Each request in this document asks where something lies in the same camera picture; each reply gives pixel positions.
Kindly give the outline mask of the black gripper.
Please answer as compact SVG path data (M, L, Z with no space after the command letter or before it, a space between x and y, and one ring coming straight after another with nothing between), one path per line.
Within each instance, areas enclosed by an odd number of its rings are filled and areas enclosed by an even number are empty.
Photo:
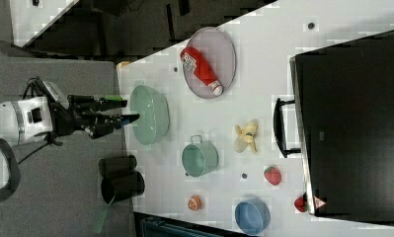
M57 138L67 136L76 130L84 130L89 136L102 137L113 133L116 129L133 123L140 118L135 115L98 115L98 111L104 112L113 109L121 109L127 106L127 100L120 96L95 99L93 96L68 96L68 108L62 103L50 102L51 124L53 126L50 136Z

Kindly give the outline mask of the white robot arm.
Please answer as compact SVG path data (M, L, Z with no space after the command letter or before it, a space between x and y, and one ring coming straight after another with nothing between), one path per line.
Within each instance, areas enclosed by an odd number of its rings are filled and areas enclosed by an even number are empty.
M103 115L103 112L125 108L122 98L95 99L93 96L69 95L64 103L47 97L0 104L0 138L10 146L68 136L78 130L91 139L113 133L140 118L134 115Z

